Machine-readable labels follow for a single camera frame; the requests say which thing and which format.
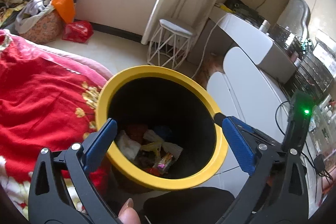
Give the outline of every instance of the baseboard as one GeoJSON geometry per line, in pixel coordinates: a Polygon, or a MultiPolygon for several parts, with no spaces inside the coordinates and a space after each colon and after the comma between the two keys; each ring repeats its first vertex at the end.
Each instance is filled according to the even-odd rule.
{"type": "Polygon", "coordinates": [[[117,28],[114,28],[114,27],[106,26],[106,25],[101,25],[101,24],[94,23],[94,22],[90,22],[90,23],[91,23],[91,25],[92,25],[92,27],[95,31],[112,34],[112,35],[115,35],[117,37],[126,38],[128,40],[133,40],[133,41],[139,42],[139,43],[141,42],[142,35],[140,35],[140,34],[133,33],[133,32],[128,32],[128,31],[125,31],[125,30],[117,29],[117,28]]]}

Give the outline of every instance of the silver bolt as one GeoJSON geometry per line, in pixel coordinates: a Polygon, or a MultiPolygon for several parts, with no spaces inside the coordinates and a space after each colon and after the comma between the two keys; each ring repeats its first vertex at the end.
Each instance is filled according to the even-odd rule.
{"type": "Polygon", "coordinates": [[[74,143],[72,146],[71,146],[71,149],[72,150],[78,150],[81,148],[81,144],[80,143],[74,143]]]}
{"type": "Polygon", "coordinates": [[[267,150],[267,145],[266,144],[261,143],[260,145],[258,145],[258,147],[259,147],[260,150],[267,150]]]}
{"type": "Polygon", "coordinates": [[[49,151],[48,148],[43,148],[43,149],[41,150],[41,154],[46,154],[46,153],[48,153],[48,151],[49,151]]]}
{"type": "Polygon", "coordinates": [[[297,151],[294,148],[291,148],[289,151],[292,155],[297,155],[297,151]]]}

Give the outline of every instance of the red bedding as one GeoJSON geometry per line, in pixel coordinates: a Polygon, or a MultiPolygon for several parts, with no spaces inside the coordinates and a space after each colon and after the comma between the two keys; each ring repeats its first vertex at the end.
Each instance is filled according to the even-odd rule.
{"type": "MultiPolygon", "coordinates": [[[[58,64],[43,58],[43,52],[22,50],[16,37],[3,32],[0,45],[0,182],[27,216],[31,172],[40,150],[67,149],[96,131],[97,83],[106,80],[70,59],[62,63],[54,56],[58,64]]],[[[106,189],[108,170],[106,163],[90,174],[100,192],[106,189]]],[[[76,208],[83,210],[71,180],[66,183],[76,208]]]]}

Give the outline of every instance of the yellow trash can rim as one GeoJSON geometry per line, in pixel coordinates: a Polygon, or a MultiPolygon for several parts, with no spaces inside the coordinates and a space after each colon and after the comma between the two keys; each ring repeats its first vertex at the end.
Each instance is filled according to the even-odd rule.
{"type": "MultiPolygon", "coordinates": [[[[213,117],[220,112],[212,97],[200,85],[189,77],[167,68],[157,66],[137,66],[125,69],[114,75],[103,87],[96,109],[97,128],[101,128],[108,118],[108,111],[112,97],[126,83],[144,77],[158,77],[180,84],[194,93],[204,104],[213,117]]],[[[192,176],[182,179],[165,179],[153,176],[131,163],[118,149],[115,142],[107,151],[110,162],[127,178],[148,188],[173,191],[197,186],[211,178],[221,167],[226,157],[228,143],[224,138],[221,127],[215,125],[216,145],[213,155],[204,168],[192,176]]]]}

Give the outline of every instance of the orange paper bag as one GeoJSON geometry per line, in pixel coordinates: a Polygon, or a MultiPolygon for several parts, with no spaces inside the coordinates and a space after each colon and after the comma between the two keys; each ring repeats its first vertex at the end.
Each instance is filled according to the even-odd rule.
{"type": "Polygon", "coordinates": [[[74,0],[52,0],[51,4],[66,24],[73,22],[75,17],[74,0]]]}

